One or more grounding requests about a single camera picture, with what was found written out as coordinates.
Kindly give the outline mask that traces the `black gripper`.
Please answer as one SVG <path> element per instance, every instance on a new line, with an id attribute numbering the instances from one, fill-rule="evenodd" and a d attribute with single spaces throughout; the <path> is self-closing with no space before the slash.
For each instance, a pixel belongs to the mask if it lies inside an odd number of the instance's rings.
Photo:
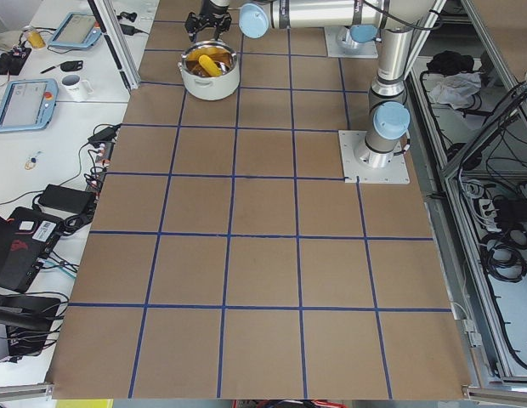
<path id="1" fill-rule="evenodd" d="M 207 28 L 213 28 L 212 38 L 217 41 L 223 32 L 227 32 L 231 25 L 230 13 L 225 14 L 195 14 L 190 12 L 184 23 L 184 28 L 192 43 L 196 41 L 197 34 Z"/>

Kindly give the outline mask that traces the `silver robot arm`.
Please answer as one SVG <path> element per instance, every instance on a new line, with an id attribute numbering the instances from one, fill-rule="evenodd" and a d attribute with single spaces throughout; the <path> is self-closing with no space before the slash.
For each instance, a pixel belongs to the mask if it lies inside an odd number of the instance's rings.
<path id="1" fill-rule="evenodd" d="M 189 40 L 195 43 L 197 34 L 207 28 L 213 29 L 212 38 L 218 40 L 222 33 L 230 29 L 232 18 L 229 7 L 230 1 L 203 0 L 200 11 L 190 11 L 184 23 Z"/>
<path id="2" fill-rule="evenodd" d="M 271 28 L 375 27 L 381 50 L 369 90 L 372 124 L 354 155 L 366 167 L 383 168 L 410 123 L 401 104 L 413 34 L 433 30 L 441 9 L 437 1 L 243 1 L 239 27 L 251 38 Z"/>

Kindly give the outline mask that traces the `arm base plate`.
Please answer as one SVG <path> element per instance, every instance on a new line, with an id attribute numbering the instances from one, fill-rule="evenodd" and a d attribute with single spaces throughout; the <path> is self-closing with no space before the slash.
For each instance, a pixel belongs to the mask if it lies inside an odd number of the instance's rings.
<path id="1" fill-rule="evenodd" d="M 366 131 L 341 130 L 338 138 L 345 183 L 410 183 L 399 139 L 391 152 L 376 153 L 366 146 Z"/>
<path id="2" fill-rule="evenodd" d="M 328 26 L 324 28 L 327 56 L 333 58 L 376 59 L 374 25 Z"/>

